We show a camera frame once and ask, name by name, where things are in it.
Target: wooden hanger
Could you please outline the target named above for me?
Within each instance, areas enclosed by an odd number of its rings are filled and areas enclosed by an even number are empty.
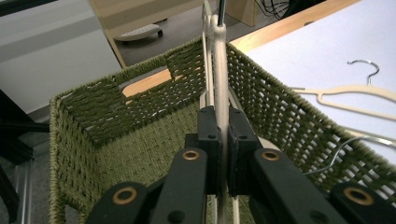
[[[299,92],[301,94],[315,94],[315,95],[317,95],[318,102],[322,105],[328,105],[328,106],[345,109],[345,110],[349,110],[349,111],[353,111],[353,112],[357,112],[357,113],[361,113],[361,114],[379,117],[382,119],[396,120],[395,115],[378,113],[378,112],[370,111],[367,109],[356,108],[356,107],[349,106],[349,105],[340,105],[337,103],[327,102],[322,99],[323,95],[335,95],[335,94],[355,92],[355,93],[366,93],[366,94],[371,94],[374,96],[379,96],[384,99],[390,100],[393,103],[396,103],[396,92],[388,91],[385,89],[375,87],[375,86],[373,86],[373,84],[371,82],[371,77],[379,72],[379,66],[376,63],[373,63],[373,62],[367,61],[367,60],[356,60],[356,61],[348,62],[348,63],[353,64],[353,63],[357,63],[357,62],[369,63],[376,68],[376,71],[367,77],[367,85],[346,85],[346,86],[339,86],[339,87],[335,87],[335,88],[331,88],[331,89],[327,89],[327,90],[315,90],[315,89],[305,89],[305,88],[293,88],[293,90],[296,92]]]

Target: floor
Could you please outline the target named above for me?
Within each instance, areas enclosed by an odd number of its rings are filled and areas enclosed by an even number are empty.
[[[153,35],[145,39],[131,42],[128,45],[119,43],[118,47],[124,61],[128,65],[139,63],[199,36],[202,32],[201,13],[202,9],[198,7],[174,17],[167,18],[166,21],[159,22],[158,24],[163,29],[162,38]],[[227,40],[236,39],[237,37],[246,35],[275,21],[275,17],[267,17],[260,10],[258,10],[257,25],[254,27],[246,26],[226,16]],[[50,168],[49,135],[47,133],[28,133],[21,139],[35,150],[31,223],[47,223]],[[3,168],[8,173],[9,179],[12,181],[15,166],[2,158],[0,158],[0,164],[2,164]],[[72,209],[67,209],[66,215],[66,223],[77,223],[76,213]],[[7,223],[7,221],[7,209],[0,201],[0,224]]]

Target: screw hole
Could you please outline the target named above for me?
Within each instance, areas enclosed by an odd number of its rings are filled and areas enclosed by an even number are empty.
[[[168,221],[170,223],[182,223],[185,218],[184,212],[182,211],[173,211],[169,213]]]
[[[127,204],[132,202],[136,198],[136,196],[137,196],[137,190],[132,187],[119,189],[113,195],[113,203],[120,205]]]
[[[187,161],[194,161],[199,158],[199,153],[194,150],[186,151],[183,153],[183,158]]]
[[[315,223],[318,223],[318,224],[327,224],[327,223],[329,223],[329,219],[326,217],[326,215],[324,215],[323,213],[321,213],[319,211],[311,211],[309,213],[309,216],[312,218],[312,220]]]
[[[265,158],[268,161],[277,161],[279,160],[279,156],[272,151],[266,151],[262,153],[262,157]]]
[[[371,205],[374,203],[373,197],[362,189],[349,187],[344,189],[344,194],[350,201],[354,203],[361,205]]]

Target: metal rod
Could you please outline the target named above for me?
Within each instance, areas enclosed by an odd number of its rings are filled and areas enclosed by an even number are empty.
[[[389,140],[387,140],[387,139],[378,138],[378,137],[372,137],[372,136],[362,136],[362,137],[351,138],[351,139],[345,141],[343,144],[341,144],[341,145],[337,148],[337,150],[335,151],[334,156],[332,157],[332,161],[330,162],[329,165],[327,165],[327,166],[324,167],[324,168],[320,168],[320,169],[317,169],[317,170],[314,170],[314,171],[306,172],[306,173],[304,173],[304,175],[312,175],[312,174],[314,174],[314,173],[320,173],[320,172],[329,170],[329,169],[332,168],[332,166],[334,165],[335,160],[337,159],[338,154],[339,154],[340,151],[344,148],[344,146],[346,146],[347,144],[349,144],[349,143],[351,143],[351,142],[357,141],[357,140],[366,140],[366,141],[370,141],[370,142],[377,142],[377,143],[383,144],[383,145],[385,145],[385,146],[392,147],[393,150],[396,150],[396,146],[395,146],[391,141],[389,141]]]
[[[225,4],[226,4],[226,0],[220,0],[218,26],[222,26],[224,23]]]
[[[233,198],[233,224],[240,223],[240,216],[239,216],[239,199],[238,196]]]
[[[26,223],[32,223],[32,196],[33,196],[33,168],[34,168],[34,160],[30,160],[28,163],[28,182],[27,182],[27,202],[26,202],[26,207],[25,207],[25,213],[26,213]]]

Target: black cable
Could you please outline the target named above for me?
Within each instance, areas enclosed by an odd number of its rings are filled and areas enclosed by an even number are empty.
[[[261,0],[263,8],[259,4],[259,2],[257,2],[257,0],[255,0],[255,1],[256,1],[256,4],[259,5],[259,8],[262,11],[262,13],[264,14],[264,16],[267,16],[267,17],[274,16],[277,20],[282,19],[284,11],[286,11],[289,7],[289,1],[274,3],[274,0],[271,0],[270,5],[267,6],[265,4],[265,0]]]
[[[266,16],[266,17],[270,17],[270,16],[271,16],[271,15],[265,14],[264,9],[262,9],[262,6],[257,2],[257,0],[254,0],[254,1],[256,2],[257,6],[259,6],[259,8],[260,8],[260,10],[262,11],[262,14],[264,14],[264,16]]]

